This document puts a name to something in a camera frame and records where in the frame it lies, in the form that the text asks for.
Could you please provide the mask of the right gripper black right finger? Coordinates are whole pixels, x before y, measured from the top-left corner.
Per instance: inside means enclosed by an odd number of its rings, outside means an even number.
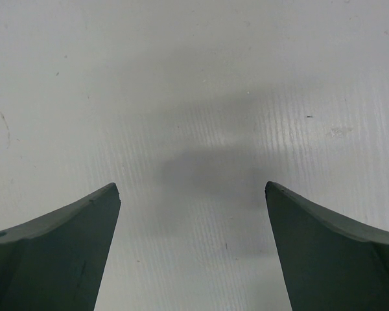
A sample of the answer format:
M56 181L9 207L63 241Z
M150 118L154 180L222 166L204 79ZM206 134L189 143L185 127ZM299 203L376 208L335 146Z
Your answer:
M389 310L389 232L269 181L265 198L293 310Z

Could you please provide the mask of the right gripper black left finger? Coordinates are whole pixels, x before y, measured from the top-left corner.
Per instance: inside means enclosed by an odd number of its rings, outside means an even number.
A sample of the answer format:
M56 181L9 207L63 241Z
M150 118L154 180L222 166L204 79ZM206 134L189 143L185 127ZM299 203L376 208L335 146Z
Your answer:
M110 183L0 231L0 310L94 310L119 216Z

